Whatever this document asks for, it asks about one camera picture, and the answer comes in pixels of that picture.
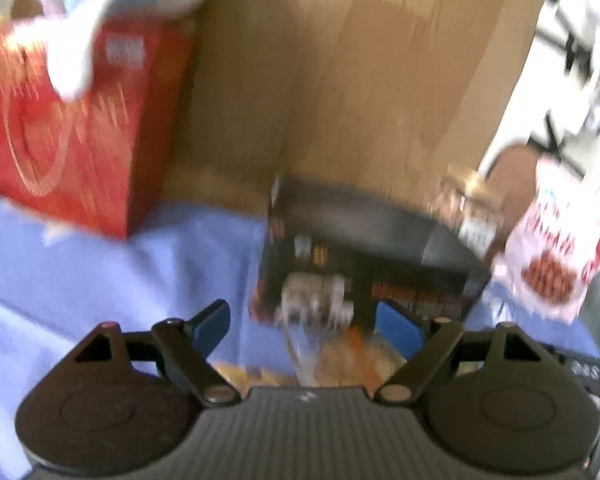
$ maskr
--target blue tablecloth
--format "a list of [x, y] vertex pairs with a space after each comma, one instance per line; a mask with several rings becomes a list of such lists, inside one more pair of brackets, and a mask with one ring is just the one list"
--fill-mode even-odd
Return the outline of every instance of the blue tablecloth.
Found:
[[[124, 243], [42, 223], [0, 199], [0, 480], [29, 468], [13, 429], [19, 402], [103, 320], [147, 330], [223, 298], [231, 329], [210, 360], [292, 372], [281, 332], [248, 318], [265, 232], [263, 218], [165, 203]], [[476, 326], [490, 323], [483, 314]], [[542, 337], [537, 321], [523, 328]]]
[[600, 357], [600, 350], [584, 323], [576, 319], [566, 325], [555, 319], [543, 319], [531, 313], [499, 283], [490, 283], [482, 299], [464, 322], [467, 330], [482, 330], [512, 321], [533, 339], [574, 352]]

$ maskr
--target cardboard box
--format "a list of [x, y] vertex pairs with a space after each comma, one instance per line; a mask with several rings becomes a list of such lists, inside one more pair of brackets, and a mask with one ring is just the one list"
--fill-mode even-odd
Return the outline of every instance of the cardboard box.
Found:
[[262, 214], [292, 173], [419, 201], [450, 162], [477, 167], [543, 2], [208, 0], [165, 195]]
[[490, 272], [456, 234], [350, 187], [280, 178], [250, 312], [265, 323], [370, 328], [379, 300], [463, 320]]
[[22, 20], [0, 36], [0, 194], [126, 238], [162, 189], [192, 39], [161, 22], [106, 23], [92, 87], [64, 103], [46, 70], [57, 26]]

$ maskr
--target black product box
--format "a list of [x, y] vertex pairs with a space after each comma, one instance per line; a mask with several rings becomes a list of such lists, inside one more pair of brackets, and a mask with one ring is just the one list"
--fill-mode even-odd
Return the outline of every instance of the black product box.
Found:
[[284, 176], [250, 306], [271, 324], [371, 328], [378, 300], [464, 320], [489, 269], [447, 227], [345, 186]]

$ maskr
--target orange item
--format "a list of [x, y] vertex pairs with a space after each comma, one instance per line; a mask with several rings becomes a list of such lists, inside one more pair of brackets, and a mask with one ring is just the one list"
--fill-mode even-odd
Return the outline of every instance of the orange item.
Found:
[[0, 194], [125, 238], [162, 188], [191, 40], [173, 25], [108, 23], [92, 88], [66, 104], [46, 71], [54, 23], [15, 22], [0, 36]]
[[345, 330], [344, 335], [347, 345], [355, 352], [366, 389], [369, 395], [372, 395], [384, 381], [376, 372], [375, 363], [371, 362], [365, 354], [365, 339], [362, 330], [357, 326], [349, 327]]

